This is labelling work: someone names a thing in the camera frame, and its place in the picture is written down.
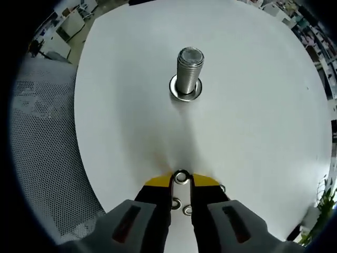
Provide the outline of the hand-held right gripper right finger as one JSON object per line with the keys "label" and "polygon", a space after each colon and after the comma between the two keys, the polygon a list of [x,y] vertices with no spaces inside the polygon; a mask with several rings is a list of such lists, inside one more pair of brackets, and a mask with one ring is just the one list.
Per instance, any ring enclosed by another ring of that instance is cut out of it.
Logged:
{"label": "hand-held right gripper right finger", "polygon": [[302,252],[303,247],[269,233],[266,222],[230,200],[213,178],[191,176],[192,225],[199,252]]}

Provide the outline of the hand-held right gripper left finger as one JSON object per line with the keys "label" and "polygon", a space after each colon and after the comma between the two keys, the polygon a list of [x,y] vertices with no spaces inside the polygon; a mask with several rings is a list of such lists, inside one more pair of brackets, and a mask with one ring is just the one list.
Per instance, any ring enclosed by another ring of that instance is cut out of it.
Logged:
{"label": "hand-held right gripper left finger", "polygon": [[134,200],[100,217],[88,236],[59,252],[163,252],[171,224],[172,173],[149,179]]}

